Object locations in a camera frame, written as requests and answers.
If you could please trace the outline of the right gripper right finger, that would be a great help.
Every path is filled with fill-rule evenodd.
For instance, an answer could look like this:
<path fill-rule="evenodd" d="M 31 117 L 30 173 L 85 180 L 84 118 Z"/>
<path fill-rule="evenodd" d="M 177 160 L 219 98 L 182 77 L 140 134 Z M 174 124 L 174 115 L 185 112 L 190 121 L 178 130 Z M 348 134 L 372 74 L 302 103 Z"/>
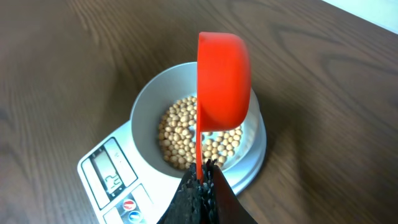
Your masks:
<path fill-rule="evenodd" d="M 253 224 L 255 219 L 245 210 L 229 186 L 217 160 L 203 164 L 204 184 L 202 223 Z"/>

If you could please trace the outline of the red measuring scoop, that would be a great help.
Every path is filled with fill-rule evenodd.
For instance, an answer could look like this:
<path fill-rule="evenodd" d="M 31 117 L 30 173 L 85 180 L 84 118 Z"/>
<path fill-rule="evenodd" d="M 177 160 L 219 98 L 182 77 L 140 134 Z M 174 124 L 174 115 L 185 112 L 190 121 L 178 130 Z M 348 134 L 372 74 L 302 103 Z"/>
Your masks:
<path fill-rule="evenodd" d="M 244 41 L 229 33 L 201 32 L 197 54 L 197 179 L 204 180 L 201 133 L 236 128 L 245 119 L 251 68 Z"/>

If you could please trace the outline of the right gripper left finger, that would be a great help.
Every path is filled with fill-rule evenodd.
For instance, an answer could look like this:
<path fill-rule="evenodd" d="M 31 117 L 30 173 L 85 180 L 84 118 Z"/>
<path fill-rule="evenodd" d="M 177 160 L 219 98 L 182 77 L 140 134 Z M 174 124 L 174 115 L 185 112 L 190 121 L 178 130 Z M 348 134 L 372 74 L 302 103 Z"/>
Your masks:
<path fill-rule="evenodd" d="M 157 224 L 201 223 L 201 184 L 193 163 L 183 175 L 175 195 Z"/>

